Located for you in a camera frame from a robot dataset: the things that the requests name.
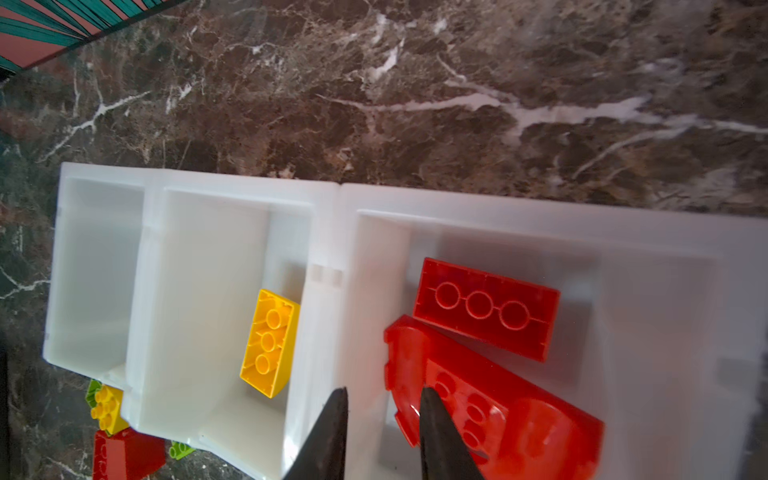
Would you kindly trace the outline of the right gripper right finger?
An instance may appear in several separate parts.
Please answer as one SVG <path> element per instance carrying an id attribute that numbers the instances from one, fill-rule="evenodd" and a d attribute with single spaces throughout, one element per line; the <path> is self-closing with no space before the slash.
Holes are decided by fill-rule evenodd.
<path id="1" fill-rule="evenodd" d="M 431 387 L 421 392 L 419 434 L 423 479 L 484 479 L 443 400 Z"/>

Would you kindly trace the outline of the green lego brick upper right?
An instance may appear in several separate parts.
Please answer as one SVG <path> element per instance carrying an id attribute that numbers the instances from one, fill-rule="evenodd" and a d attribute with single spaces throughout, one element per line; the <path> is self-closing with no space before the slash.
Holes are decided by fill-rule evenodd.
<path id="1" fill-rule="evenodd" d="M 195 452 L 196 449 L 177 441 L 172 441 L 170 448 L 168 450 L 169 456 L 174 460 L 181 460 L 187 456 L 189 456 L 191 453 Z"/>

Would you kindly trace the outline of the yellow lego brick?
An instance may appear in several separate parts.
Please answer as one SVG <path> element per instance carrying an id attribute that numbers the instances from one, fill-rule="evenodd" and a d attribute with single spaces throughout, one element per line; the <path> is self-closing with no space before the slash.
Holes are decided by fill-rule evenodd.
<path id="1" fill-rule="evenodd" d="M 91 417 L 98 421 L 99 429 L 109 436 L 130 427 L 121 415 L 124 392 L 120 389 L 102 385 L 94 395 L 95 406 L 91 408 Z"/>
<path id="2" fill-rule="evenodd" d="M 240 378 L 270 399 L 289 381 L 299 313 L 299 304 L 266 289 L 259 291 Z"/>

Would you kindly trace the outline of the green lego brick upper left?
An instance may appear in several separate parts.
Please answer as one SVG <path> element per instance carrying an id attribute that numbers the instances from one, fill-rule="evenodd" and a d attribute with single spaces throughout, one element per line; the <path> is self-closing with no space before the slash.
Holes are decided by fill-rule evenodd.
<path id="1" fill-rule="evenodd" d="M 100 391 L 102 388 L 102 383 L 98 380 L 91 379 L 85 395 L 85 401 L 90 409 L 93 409 L 97 406 L 98 402 L 96 401 L 96 394 Z"/>

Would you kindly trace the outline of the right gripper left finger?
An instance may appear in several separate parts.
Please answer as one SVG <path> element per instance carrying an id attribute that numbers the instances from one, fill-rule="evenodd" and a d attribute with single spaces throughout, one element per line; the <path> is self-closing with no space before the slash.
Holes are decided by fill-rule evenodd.
<path id="1" fill-rule="evenodd" d="M 345 387 L 331 392 L 284 480 L 343 480 L 349 418 Z"/>

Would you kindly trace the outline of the red arch lego piece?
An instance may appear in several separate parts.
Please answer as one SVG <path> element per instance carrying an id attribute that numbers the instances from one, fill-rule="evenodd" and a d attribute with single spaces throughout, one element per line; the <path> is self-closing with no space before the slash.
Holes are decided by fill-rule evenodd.
<path id="1" fill-rule="evenodd" d="M 487 479 L 591 479 L 604 424 L 437 329 L 401 316 L 383 334 L 385 388 L 410 446 L 433 388 Z"/>

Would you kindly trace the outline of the green lego brick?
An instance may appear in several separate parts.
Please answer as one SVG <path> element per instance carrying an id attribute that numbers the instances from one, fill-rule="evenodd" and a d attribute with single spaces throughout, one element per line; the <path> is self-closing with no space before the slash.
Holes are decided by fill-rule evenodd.
<path id="1" fill-rule="evenodd" d="M 181 460 L 187 456 L 189 456 L 191 453 L 195 452 L 196 449 L 177 441 L 172 441 L 170 448 L 168 450 L 169 456 L 174 460 Z"/>
<path id="2" fill-rule="evenodd" d="M 85 401 L 90 409 L 93 409 L 97 406 L 98 402 L 96 401 L 96 394 L 100 391 L 102 388 L 102 383 L 98 380 L 91 379 L 85 395 Z"/>

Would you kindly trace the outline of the white three-compartment bin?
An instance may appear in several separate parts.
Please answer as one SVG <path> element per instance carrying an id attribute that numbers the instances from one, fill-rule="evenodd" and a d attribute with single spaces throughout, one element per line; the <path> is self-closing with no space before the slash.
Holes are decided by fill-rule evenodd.
<path id="1" fill-rule="evenodd" d="M 43 356 L 136 430 L 258 479 L 346 387 L 350 479 L 416 479 L 383 333 L 426 258 L 557 289 L 539 363 L 477 351 L 602 420 L 601 479 L 733 479 L 767 332 L 767 223 L 430 190 L 66 163 Z M 300 305 L 270 399 L 240 378 L 261 289 Z"/>

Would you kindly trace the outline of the small red lego brick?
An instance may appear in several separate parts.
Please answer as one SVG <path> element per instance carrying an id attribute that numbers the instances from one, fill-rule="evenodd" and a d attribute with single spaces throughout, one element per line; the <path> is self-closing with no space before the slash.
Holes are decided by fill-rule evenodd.
<path id="1" fill-rule="evenodd" d="M 111 437 L 98 430 L 94 436 L 93 480 L 144 479 L 165 463 L 164 439 L 132 428 Z"/>

